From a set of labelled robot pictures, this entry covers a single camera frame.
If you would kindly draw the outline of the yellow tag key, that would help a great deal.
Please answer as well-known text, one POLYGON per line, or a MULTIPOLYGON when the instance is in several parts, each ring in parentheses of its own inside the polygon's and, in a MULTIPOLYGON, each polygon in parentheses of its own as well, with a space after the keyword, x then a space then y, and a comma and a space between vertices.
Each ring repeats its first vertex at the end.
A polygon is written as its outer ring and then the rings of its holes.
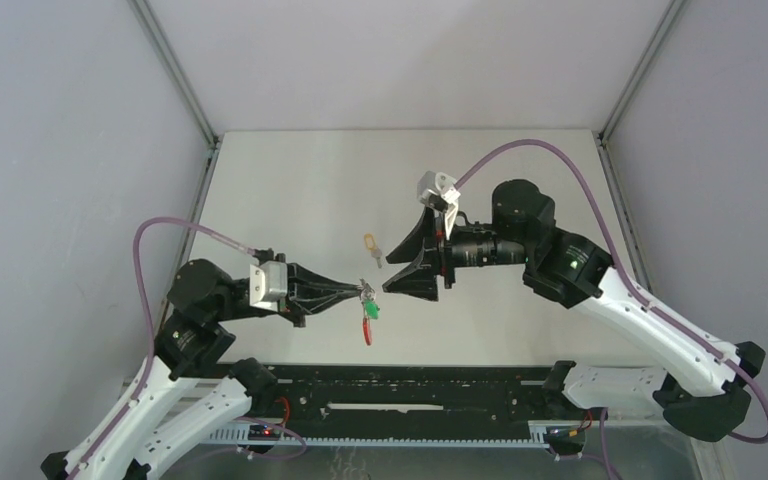
POLYGON ((371 257, 375 260, 378 269, 383 268, 382 251, 378 247, 375 237, 367 233, 363 237, 366 250, 370 253, 371 257))

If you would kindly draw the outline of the metal keyring holder red handle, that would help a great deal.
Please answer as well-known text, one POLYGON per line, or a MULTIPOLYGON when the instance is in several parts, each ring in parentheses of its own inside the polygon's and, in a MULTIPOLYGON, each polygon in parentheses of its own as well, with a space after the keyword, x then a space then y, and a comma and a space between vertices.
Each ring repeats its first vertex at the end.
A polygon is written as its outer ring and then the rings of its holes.
POLYGON ((376 301, 376 291, 365 279, 360 279, 359 299, 363 311, 362 332, 364 342, 367 346, 371 346, 373 343, 372 321, 379 318, 380 308, 376 301))

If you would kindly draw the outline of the green tag key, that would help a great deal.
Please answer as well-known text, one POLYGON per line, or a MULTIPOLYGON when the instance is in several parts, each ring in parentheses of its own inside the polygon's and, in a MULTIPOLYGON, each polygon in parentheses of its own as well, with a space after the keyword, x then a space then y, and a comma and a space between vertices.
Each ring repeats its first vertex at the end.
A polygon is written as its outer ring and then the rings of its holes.
POLYGON ((374 300, 363 300, 364 318, 367 320, 377 320, 380 315, 380 308, 374 300))

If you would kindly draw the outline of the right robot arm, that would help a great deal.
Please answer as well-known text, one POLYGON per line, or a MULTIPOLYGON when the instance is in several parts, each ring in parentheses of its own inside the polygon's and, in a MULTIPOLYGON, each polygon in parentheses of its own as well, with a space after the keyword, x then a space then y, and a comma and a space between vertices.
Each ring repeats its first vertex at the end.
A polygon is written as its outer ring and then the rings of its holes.
POLYGON ((487 223, 466 218, 451 183, 422 188, 419 197, 418 223, 386 258, 398 272, 385 292, 435 301, 459 269, 520 265, 536 295, 603 321, 654 361, 637 368, 559 361, 546 390, 581 409, 659 415, 701 441, 735 435, 765 359, 760 346, 718 340, 648 297, 622 277, 610 253, 559 228, 553 199, 530 181, 497 185, 487 223))

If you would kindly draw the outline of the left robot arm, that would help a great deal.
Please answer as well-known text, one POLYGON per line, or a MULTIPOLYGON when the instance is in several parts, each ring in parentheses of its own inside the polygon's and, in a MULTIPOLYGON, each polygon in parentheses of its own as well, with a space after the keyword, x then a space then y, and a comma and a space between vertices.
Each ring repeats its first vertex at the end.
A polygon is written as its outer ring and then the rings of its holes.
POLYGON ((276 398, 276 377, 254 358, 229 367, 219 384, 174 418, 167 415, 204 380, 236 337, 224 323, 276 315, 302 328, 307 317, 345 300, 366 302, 366 281, 338 282, 272 250, 258 250, 246 278, 234 279, 206 259, 176 273, 167 299, 171 316, 102 423, 79 445, 49 454, 48 479, 159 479, 210 433, 248 413, 260 415, 276 398))

